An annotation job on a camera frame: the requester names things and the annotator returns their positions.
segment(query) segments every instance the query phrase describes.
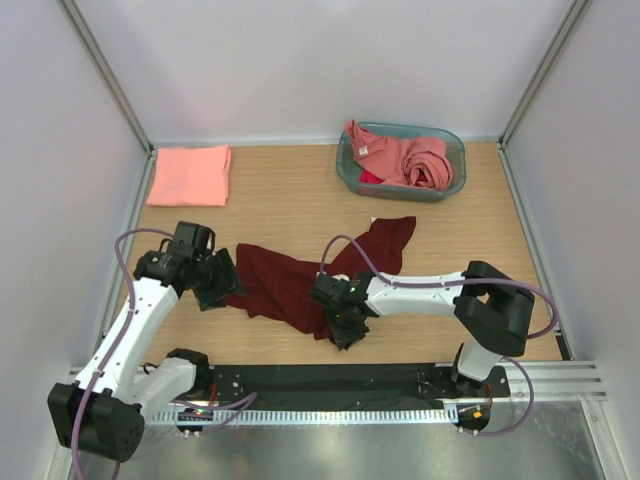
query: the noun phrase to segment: blue plastic bin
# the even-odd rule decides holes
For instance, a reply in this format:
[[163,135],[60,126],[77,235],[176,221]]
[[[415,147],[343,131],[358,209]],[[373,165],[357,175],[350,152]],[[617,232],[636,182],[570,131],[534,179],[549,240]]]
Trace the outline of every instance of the blue plastic bin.
[[464,144],[453,133],[439,128],[413,127],[409,125],[393,125],[388,123],[358,122],[362,128],[376,135],[390,135],[398,138],[437,137],[447,144],[447,158],[451,162],[453,181],[447,190],[427,190],[424,188],[395,187],[361,183],[362,168],[353,159],[351,141],[345,132],[340,136],[336,154],[336,171],[347,184],[349,190],[367,197],[387,198],[390,200],[411,200],[415,202],[441,202],[445,198],[458,193],[467,179],[464,163]]

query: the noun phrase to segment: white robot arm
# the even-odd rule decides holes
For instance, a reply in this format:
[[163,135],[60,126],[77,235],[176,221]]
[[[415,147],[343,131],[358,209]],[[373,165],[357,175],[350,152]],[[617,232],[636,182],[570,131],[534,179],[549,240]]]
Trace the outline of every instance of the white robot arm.
[[[130,311],[127,299],[102,345],[75,381],[57,383],[49,393],[47,403],[61,445],[71,446],[81,398],[96,372],[100,376],[90,389],[78,446],[119,462],[133,455],[145,421],[167,403],[185,394],[197,398],[211,387],[207,355],[184,349],[170,352],[158,369],[138,382],[135,375],[158,327],[184,291],[193,290],[203,311],[223,307],[227,295],[244,291],[229,252],[214,252],[214,240],[211,229],[180,222],[172,239],[163,240],[159,250],[138,260],[133,274],[136,310]],[[126,334],[109,357],[108,351],[130,314],[133,317]]]
[[[513,286],[460,285],[468,278],[508,279],[491,265],[472,261],[463,272],[433,277],[381,275],[386,281],[371,272],[358,273],[351,281],[318,275],[311,297],[324,307],[339,349],[365,336],[368,317],[423,313],[457,318],[471,333],[460,346],[452,371],[461,386],[481,388],[503,356],[524,354],[533,294]],[[481,298],[485,294],[486,302]]]

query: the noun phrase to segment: folded pink cloth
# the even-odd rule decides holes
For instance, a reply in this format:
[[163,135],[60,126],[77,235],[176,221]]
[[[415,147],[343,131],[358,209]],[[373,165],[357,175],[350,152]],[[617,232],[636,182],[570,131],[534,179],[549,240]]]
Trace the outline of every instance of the folded pink cloth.
[[147,205],[224,206],[231,147],[161,148]]
[[447,144],[441,138],[395,138],[375,135],[355,120],[344,127],[351,139],[355,161],[382,180],[383,185],[446,190],[453,170],[447,160]]

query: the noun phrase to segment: white wall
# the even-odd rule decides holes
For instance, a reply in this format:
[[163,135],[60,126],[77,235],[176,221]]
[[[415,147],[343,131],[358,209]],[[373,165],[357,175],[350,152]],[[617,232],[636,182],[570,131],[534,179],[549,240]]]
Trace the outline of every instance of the white wall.
[[0,6],[0,464],[44,478],[46,398],[95,345],[143,154],[56,2]]
[[593,2],[510,145],[574,353],[640,478],[640,3]]
[[570,0],[77,0],[154,142],[501,134]]

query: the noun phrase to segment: wooden floor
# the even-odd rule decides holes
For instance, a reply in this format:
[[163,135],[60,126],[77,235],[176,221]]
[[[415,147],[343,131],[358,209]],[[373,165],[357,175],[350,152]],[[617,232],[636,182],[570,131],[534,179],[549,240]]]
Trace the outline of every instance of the wooden floor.
[[[226,207],[145,207],[140,226],[173,231],[179,220],[207,225],[217,248],[235,254],[253,243],[301,260],[319,261],[338,233],[367,230],[370,217],[416,215],[417,227],[404,250],[402,274],[435,275],[485,260],[513,278],[536,283],[498,152],[493,143],[467,144],[466,186],[440,204],[360,197],[335,173],[335,145],[241,147],[232,152]],[[140,234],[131,259],[157,249],[160,238]],[[336,246],[332,257],[342,246]],[[547,324],[536,303],[532,331]],[[175,347],[205,352],[212,364],[399,363],[452,361],[468,333],[454,318],[396,315],[368,320],[371,332],[348,351],[314,341],[289,325],[244,310],[202,313],[187,292],[156,334],[146,360],[160,362]],[[527,360],[560,358],[552,335],[532,340]]]

